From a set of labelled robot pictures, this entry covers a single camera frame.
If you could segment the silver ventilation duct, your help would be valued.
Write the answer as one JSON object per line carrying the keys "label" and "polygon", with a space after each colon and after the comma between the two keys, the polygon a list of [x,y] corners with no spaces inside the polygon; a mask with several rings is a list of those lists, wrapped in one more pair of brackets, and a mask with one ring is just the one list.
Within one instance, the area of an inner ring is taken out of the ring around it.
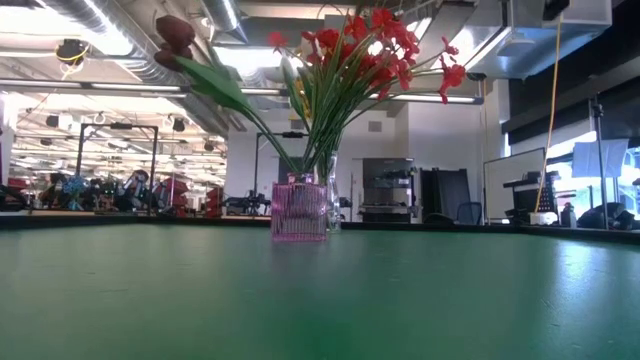
{"label": "silver ventilation duct", "polygon": [[[119,65],[145,85],[185,85],[187,80],[153,59],[159,47],[125,12],[116,0],[36,0],[64,19],[88,32],[89,42],[103,54],[115,56]],[[187,94],[172,103],[185,110],[203,130],[228,135],[244,125],[213,101]]]}

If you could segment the white artificial tulip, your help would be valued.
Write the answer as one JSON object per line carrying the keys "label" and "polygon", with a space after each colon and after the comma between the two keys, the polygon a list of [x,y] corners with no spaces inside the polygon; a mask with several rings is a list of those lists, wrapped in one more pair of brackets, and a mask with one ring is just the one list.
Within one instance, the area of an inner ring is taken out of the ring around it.
{"label": "white artificial tulip", "polygon": [[[284,84],[289,93],[289,102],[299,118],[304,122],[305,131],[307,134],[307,145],[305,146],[304,153],[302,155],[302,170],[304,172],[310,172],[313,168],[313,160],[315,156],[315,145],[312,137],[312,108],[310,96],[312,95],[312,81],[311,73],[308,68],[308,64],[303,60],[298,50],[292,50],[288,46],[288,42],[284,41],[278,47],[278,51],[281,54],[281,70],[284,78]],[[295,79],[301,78],[304,84],[304,93],[309,102],[309,108],[311,112],[311,119],[307,120],[304,116],[302,105],[299,100],[299,96],[295,88]]]}

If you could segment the round black ceiling device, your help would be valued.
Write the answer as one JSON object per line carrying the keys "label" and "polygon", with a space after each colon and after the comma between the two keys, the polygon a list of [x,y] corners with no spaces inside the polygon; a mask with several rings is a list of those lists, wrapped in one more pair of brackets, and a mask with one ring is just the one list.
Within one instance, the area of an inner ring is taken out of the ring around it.
{"label": "round black ceiling device", "polygon": [[63,64],[79,66],[83,63],[91,45],[79,39],[64,39],[54,50],[55,57]]}

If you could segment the white reflector sheet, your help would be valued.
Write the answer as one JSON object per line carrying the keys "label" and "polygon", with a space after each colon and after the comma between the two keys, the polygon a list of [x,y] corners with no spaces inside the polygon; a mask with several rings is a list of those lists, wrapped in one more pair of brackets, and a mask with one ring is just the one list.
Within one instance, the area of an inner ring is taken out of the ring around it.
{"label": "white reflector sheet", "polygon": [[620,177],[628,142],[628,139],[576,142],[573,149],[572,177]]}

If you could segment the dark upright panel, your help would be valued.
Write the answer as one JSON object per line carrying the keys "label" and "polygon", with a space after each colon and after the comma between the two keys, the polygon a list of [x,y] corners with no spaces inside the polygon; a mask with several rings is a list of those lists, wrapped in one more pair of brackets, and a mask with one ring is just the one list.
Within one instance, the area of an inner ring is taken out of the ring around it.
{"label": "dark upright panel", "polygon": [[422,169],[420,201],[423,219],[438,213],[456,220],[459,206],[471,201],[467,170]]}

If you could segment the blue mesh office chair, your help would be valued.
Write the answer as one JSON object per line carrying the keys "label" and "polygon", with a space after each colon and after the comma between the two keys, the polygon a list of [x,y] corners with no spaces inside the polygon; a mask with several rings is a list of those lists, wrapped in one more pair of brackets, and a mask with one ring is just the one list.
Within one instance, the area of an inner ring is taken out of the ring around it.
{"label": "blue mesh office chair", "polygon": [[480,202],[464,202],[458,206],[456,221],[463,225],[480,225],[483,206]]}

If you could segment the clear glass vase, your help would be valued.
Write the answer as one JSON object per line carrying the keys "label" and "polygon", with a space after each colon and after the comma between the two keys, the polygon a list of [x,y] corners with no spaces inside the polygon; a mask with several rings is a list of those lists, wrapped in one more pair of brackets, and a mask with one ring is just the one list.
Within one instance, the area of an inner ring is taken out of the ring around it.
{"label": "clear glass vase", "polygon": [[336,169],[338,152],[326,153],[316,164],[315,175],[317,182],[326,188],[327,205],[327,232],[337,233],[341,230],[341,209]]}

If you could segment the long ceiling light strip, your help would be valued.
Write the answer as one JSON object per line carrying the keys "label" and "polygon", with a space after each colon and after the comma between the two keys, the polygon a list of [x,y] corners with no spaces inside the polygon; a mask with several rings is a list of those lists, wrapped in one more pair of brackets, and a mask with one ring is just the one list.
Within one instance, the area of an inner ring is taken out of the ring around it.
{"label": "long ceiling light strip", "polygon": [[176,86],[176,85],[98,83],[98,82],[82,82],[82,81],[77,82],[77,81],[10,79],[10,78],[0,78],[0,86],[53,88],[53,89],[138,91],[138,92],[159,92],[159,93],[178,93],[178,92],[182,93],[182,92],[190,91],[189,86]]}

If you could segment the yellow artificial flower bunch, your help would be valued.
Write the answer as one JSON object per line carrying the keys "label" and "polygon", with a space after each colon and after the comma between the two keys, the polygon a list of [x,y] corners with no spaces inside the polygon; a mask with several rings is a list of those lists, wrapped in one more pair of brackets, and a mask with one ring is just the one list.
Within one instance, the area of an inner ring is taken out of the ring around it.
{"label": "yellow artificial flower bunch", "polygon": [[299,96],[299,100],[300,103],[302,105],[302,109],[303,109],[303,113],[304,116],[307,120],[311,119],[311,112],[310,112],[310,108],[309,108],[309,102],[308,99],[304,93],[304,84],[301,78],[296,78],[295,79],[295,88],[296,88],[296,92]]}

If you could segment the black metal frame stand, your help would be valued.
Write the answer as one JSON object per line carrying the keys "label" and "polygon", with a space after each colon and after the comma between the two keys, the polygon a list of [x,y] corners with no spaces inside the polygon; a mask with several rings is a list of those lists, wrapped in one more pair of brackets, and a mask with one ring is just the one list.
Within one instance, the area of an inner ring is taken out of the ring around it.
{"label": "black metal frame stand", "polygon": [[252,190],[263,194],[268,200],[272,198],[274,185],[287,184],[289,174],[302,169],[308,135],[301,131],[275,132],[274,138],[288,155],[283,159],[281,153],[262,133],[256,135],[254,148],[254,175]]}
{"label": "black metal frame stand", "polygon": [[157,154],[157,145],[158,145],[158,134],[159,127],[152,125],[135,125],[135,124],[127,124],[123,122],[116,122],[111,124],[89,124],[89,123],[81,123],[80,124],[80,133],[79,133],[79,143],[77,150],[77,158],[76,158],[76,167],[75,167],[75,175],[80,176],[81,173],[81,165],[82,165],[82,156],[83,156],[83,147],[85,140],[84,132],[85,130],[91,127],[92,129],[99,129],[103,127],[109,127],[112,130],[133,130],[133,129],[150,129],[153,131],[153,142],[152,142],[152,153],[151,153],[151,169],[150,169],[150,178],[149,178],[149,187],[150,190],[154,186],[154,175],[156,170],[156,154]]}

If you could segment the steel appliance cabinet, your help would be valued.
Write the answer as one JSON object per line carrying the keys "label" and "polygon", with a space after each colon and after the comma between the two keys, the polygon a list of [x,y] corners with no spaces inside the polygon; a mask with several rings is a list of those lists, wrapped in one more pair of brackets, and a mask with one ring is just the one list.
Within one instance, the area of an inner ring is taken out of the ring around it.
{"label": "steel appliance cabinet", "polygon": [[410,223],[415,210],[412,158],[365,158],[363,198],[359,214],[364,223]]}

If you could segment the dark bag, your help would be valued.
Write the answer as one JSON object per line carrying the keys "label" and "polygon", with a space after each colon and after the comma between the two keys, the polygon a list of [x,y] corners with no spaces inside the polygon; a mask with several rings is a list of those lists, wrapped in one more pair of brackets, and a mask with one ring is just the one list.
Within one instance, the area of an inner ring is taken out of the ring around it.
{"label": "dark bag", "polygon": [[577,225],[580,228],[604,229],[604,222],[607,222],[608,230],[640,230],[640,220],[618,202],[609,202],[606,206],[599,205],[586,211],[578,218]]}

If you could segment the pink ribbed glass vase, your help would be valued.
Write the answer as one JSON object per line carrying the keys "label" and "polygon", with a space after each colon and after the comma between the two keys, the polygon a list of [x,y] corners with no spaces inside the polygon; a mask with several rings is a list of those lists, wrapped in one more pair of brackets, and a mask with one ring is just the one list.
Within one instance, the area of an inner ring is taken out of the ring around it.
{"label": "pink ribbed glass vase", "polygon": [[286,184],[274,184],[271,239],[274,242],[327,240],[327,188],[312,173],[289,173]]}

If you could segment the black equipment rack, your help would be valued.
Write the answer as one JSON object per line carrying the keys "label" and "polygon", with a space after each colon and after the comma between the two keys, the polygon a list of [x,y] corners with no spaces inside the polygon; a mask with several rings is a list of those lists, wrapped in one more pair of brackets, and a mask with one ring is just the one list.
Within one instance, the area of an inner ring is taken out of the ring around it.
{"label": "black equipment rack", "polygon": [[544,180],[540,172],[527,172],[520,180],[504,183],[503,187],[512,191],[513,198],[513,207],[505,212],[507,218],[528,223],[529,213],[535,210],[557,213],[553,182],[558,177],[558,171],[546,173]]}

